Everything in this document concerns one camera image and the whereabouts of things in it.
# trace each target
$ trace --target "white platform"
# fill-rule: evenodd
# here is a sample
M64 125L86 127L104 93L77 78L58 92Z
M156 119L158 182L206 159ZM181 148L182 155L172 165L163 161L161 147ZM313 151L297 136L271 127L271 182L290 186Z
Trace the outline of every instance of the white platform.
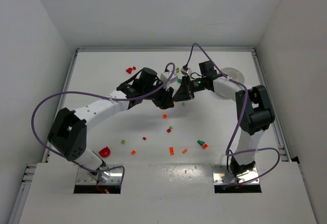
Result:
M246 84L259 79L250 52L209 52L216 64L233 67ZM167 62L181 67L189 52L79 53L70 91L109 94L130 77L128 67L146 66L158 73ZM206 61L195 52L190 67ZM68 95L64 106L78 108L95 99ZM295 163L280 163L261 179L262 193L215 194L211 164L225 163L224 152L237 121L236 105L210 91L195 94L186 106L160 110L151 101L119 113L94 128L88 146L105 146L109 164L124 164L126 176L120 195L73 194L77 166L51 154L39 164L20 223L315 223L300 172ZM166 129L173 126L168 134ZM202 150L197 140L206 141ZM175 155L170 156L169 147ZM277 147L272 127L260 147ZM256 155L259 173L276 160L274 152Z

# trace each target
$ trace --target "red wire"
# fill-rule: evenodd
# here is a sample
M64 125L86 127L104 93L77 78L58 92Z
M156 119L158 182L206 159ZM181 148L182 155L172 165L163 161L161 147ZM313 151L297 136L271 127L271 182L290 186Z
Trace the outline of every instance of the red wire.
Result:
M100 189L100 187L99 187L99 182L97 182L97 189L98 189L100 192L104 193L104 192L102 191L102 189Z

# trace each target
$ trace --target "metal mounting plate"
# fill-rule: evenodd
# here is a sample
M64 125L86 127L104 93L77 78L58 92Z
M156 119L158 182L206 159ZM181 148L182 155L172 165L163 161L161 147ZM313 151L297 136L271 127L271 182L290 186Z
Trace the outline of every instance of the metal mounting plate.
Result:
M253 182L249 182L247 184L241 185L240 187L227 187L228 185L232 184L228 181L225 177L225 169L226 165L213 165L213 177L214 177L214 186L215 186L215 193L242 193L242 192L253 192L258 193L261 192L260 188L260 180L257 179ZM244 181L248 181L255 177L258 177L258 171L256 166L250 171L246 171L245 173L237 175L235 182L242 183Z
M107 165L109 168L120 165ZM107 182L100 182L99 188L107 189L110 193L120 193L120 183L123 176L123 169L117 168L105 172ZM74 193L100 193L97 189L97 181L94 180L89 172L79 168L76 175Z

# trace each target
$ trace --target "purple cable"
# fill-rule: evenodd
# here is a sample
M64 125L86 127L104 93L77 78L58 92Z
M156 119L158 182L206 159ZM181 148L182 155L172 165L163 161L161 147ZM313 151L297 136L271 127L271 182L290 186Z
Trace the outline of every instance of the purple cable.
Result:
M48 147L46 145L46 143L44 143L41 138L37 135L36 133L36 130L35 130L35 124L34 124L34 120L35 120L35 115L36 115L36 112L37 110L40 108L40 106L45 103L47 100L50 100L51 98L53 97L56 97L56 96L61 96L61 95L66 95L66 94L76 94L76 95L87 95L87 96L92 96L92 97L96 97L96 98L100 98L100 99L104 99L104 100L113 100L113 101L132 101L132 100L138 100L138 99L144 99L154 93L156 93L157 91L159 91L161 88L163 88L169 81L170 79L173 77L174 73L175 73L175 64L170 62L166 65L166 68L168 66L172 65L173 66L173 69L172 69L172 72L170 74L170 76L168 77L168 79L162 83L161 86L159 86L158 88L156 88L155 90L145 94L145 95L141 95L141 96L138 96L138 97L134 97L134 98L128 98L128 99L117 99L117 98L109 98L109 97L106 97L106 96L102 96L102 95L95 95L95 94L91 94L91 93L86 93L86 92L79 92L79 91L65 91L65 92L60 92L60 93L56 93L56 94L53 94L53 95L50 95L46 98L44 98L40 103L38 103L38 105L35 107L33 113L32 113L32 117L31 117L31 126L32 126L32 132L33 132L33 135L35 136L36 140L43 146L45 147L46 149L48 149L49 151L55 153L56 155L59 155L61 157L63 157L63 155L61 155L59 152L53 150L52 148ZM113 170L113 169L117 169L117 168L122 168L123 169L123 175L122 175L122 180L120 182L120 187L122 186L122 183L123 183L123 179L124 179L124 175L125 175L125 167L123 165L121 166L115 166L115 167L112 167L112 168L109 168L109 169L102 169L102 170L92 170L92 169L89 169L89 168L86 168L84 167L83 165L79 165L82 169L85 169L87 171L90 171L90 172L94 172L94 173L100 173L100 172L105 172L105 171L110 171L110 170Z
M222 71L221 69L219 69L219 67L214 63L214 61L210 58L210 56L209 56L208 53L203 49L203 47L201 47L201 46L200 46L199 44L197 44L197 43L194 43L194 44L192 45L191 52L190 52L190 56L189 56L189 59L188 59L188 61L187 61L187 63L186 63L185 66L188 66L188 64L189 64L189 62L190 62L190 59L191 59L191 56L192 56L192 53L193 53L193 48L194 48L194 46L197 46L197 47L198 47L198 48L199 48L199 49L204 53L204 55L208 58L208 60L210 60L210 61L214 64L215 68L219 71L219 73L220 73L223 77L228 78L228 76L227 76L225 73L223 73L223 71ZM234 131L233 131L233 134L231 135L231 138L230 138L229 143L228 143L228 145L227 145L227 149L226 149L226 152L225 152L226 156L235 156L235 155L238 155L238 154L241 154L241 153L253 152L253 151L264 151L264 150L274 150L274 151L277 152L277 155L278 155L277 162L276 162L276 163L275 163L275 164L274 164L274 165L273 165L269 170L267 170L267 171L264 172L263 174L259 175L259 176L256 177L256 178L253 178L253 179L251 179L251 180L248 180L248 181L245 181L245 182L242 182L242 183L228 185L228 186L238 186L238 185L242 185L242 184L245 184L245 183L248 183L248 182L252 182L252 181L254 181L254 180L256 180L256 179L258 179L258 178L260 178L260 177L262 177L262 176L264 176L264 175L266 175L266 174L268 174L270 171L272 171L272 170L273 170L273 169L278 165L278 163L279 163L279 161L280 161L280 159L281 159L281 155L280 155L280 153L279 153L279 151L278 151L277 149L272 148L272 147L261 148L261 149L258 149L258 150L256 150L256 149L250 149L250 150L244 150L244 151L239 151L239 152L235 152L235 153L231 153L231 154L229 154L230 147L231 147L231 145L232 145L232 143L233 143L233 141L234 141L234 138L235 138L235 136L236 136L236 133L237 133L237 131L238 131L240 125L241 125L241 122L242 122L242 119L243 119L243 116L244 116L244 112L245 112L246 102L247 102L247 99L248 99L248 96L249 96L249 94L248 94L248 92L247 92L247 87L246 87L244 84L242 84L242 83L240 83L240 82L237 82L237 81L235 81L235 80L233 80L233 79L230 79L230 81L233 82L233 83L235 83L235 84L237 84L237 85L239 85L239 86L241 86L241 87L244 89L244 91L245 91L245 96L244 96L244 102L243 102L243 105L242 105L242 110L241 110L241 113L240 113L240 117L239 117L239 119L238 119L238 121L237 121L236 127L235 127L235 129L234 129Z

